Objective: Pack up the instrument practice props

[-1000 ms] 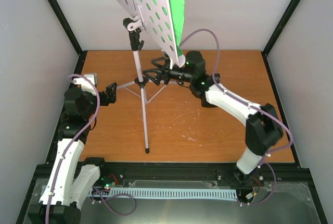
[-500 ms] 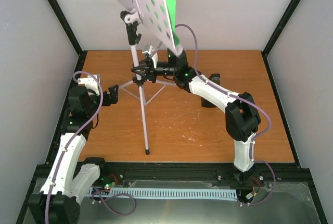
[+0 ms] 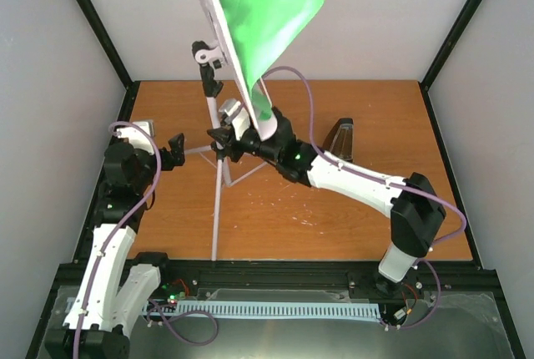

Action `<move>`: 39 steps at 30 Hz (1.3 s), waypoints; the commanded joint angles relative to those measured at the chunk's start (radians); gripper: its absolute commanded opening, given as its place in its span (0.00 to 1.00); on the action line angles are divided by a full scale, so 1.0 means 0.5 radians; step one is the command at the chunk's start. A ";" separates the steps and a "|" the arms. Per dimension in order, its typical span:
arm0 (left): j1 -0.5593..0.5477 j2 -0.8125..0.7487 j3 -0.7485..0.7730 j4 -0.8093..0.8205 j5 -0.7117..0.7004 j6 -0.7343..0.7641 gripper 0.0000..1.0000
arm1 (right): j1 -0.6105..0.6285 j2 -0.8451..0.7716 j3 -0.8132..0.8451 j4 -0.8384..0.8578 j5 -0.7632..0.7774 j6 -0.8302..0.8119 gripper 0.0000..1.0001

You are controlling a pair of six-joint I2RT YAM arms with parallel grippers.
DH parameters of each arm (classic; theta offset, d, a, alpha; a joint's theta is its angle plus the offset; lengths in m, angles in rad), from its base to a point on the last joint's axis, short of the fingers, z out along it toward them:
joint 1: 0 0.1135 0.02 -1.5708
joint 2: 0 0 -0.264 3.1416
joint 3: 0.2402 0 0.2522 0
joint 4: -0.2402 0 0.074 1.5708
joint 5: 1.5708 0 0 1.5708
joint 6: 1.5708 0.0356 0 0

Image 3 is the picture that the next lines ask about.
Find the white music stand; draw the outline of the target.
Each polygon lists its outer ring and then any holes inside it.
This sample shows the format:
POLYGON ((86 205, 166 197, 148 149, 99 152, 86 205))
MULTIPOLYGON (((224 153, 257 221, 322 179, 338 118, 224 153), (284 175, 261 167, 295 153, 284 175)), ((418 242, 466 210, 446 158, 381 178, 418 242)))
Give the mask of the white music stand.
MULTIPOLYGON (((260 120, 260 111, 258 109, 254 110, 220 1, 199 0, 199 2, 215 36, 215 40, 211 43, 196 41, 192 44, 192 54, 195 62, 199 65, 204 96, 206 98, 212 128, 216 129, 224 125, 219 119, 219 106, 217 104, 217 97, 222 91, 223 84, 222 81, 215 79, 214 73, 216 69, 223 66, 229 66, 232 68, 235 84, 241 94, 241 100, 239 101, 243 103, 249 114, 250 126, 252 126, 253 129, 256 128, 259 136, 272 136, 276 130, 277 120, 260 120)), ((233 181, 229 170, 229 159, 224 156, 223 149, 218 149, 215 144, 212 146, 214 146, 212 147, 212 150, 215 152, 217 164, 210 259, 216 261, 218 256, 219 218, 223 185, 231 187, 239 183, 258 169, 261 169, 266 163, 253 168, 248 173, 245 173, 245 175, 233 181)))

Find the black metronome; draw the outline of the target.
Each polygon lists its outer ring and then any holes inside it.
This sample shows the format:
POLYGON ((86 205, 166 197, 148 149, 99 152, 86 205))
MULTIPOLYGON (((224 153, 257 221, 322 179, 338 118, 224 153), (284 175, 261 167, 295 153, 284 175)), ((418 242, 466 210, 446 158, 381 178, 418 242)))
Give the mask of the black metronome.
POLYGON ((353 162, 354 120, 352 118, 340 118, 327 134, 322 148, 331 152, 334 156, 353 162))

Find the green sheet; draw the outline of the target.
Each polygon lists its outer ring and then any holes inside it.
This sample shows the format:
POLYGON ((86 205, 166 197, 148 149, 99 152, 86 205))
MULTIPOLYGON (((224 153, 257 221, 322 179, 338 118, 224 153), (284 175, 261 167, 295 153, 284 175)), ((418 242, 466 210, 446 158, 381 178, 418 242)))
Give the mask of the green sheet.
POLYGON ((256 83, 319 12, 325 0, 219 0, 244 77, 261 120, 271 104, 256 83))

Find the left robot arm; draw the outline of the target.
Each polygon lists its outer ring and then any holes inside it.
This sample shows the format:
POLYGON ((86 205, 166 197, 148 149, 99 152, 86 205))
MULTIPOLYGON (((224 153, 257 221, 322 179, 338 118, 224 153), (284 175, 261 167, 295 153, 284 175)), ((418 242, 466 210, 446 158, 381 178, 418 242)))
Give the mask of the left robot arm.
POLYGON ((147 200, 159 176, 185 162, 184 135, 157 148, 151 131, 139 126, 114 130, 117 142, 104 153, 103 189, 95 210, 92 248, 78 294, 58 329, 48 330, 44 347, 52 358, 127 358, 130 337, 152 295, 172 288, 174 274, 162 252, 137 256, 128 277, 123 269, 147 200))

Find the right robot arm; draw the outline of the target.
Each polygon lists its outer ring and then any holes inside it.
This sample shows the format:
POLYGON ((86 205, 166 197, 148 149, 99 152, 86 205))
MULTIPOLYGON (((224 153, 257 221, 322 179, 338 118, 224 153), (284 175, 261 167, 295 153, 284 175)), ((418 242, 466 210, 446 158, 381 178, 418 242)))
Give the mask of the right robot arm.
POLYGON ((390 221, 390 244, 371 279, 383 296, 393 295, 409 269, 429 252, 446 218, 442 203, 422 174, 408 178, 376 173, 335 157, 296 137, 291 122, 276 109, 276 129, 262 140, 240 112, 222 126, 208 130, 219 157, 238 161, 243 154, 261 158, 288 181, 333 191, 368 205, 390 221))

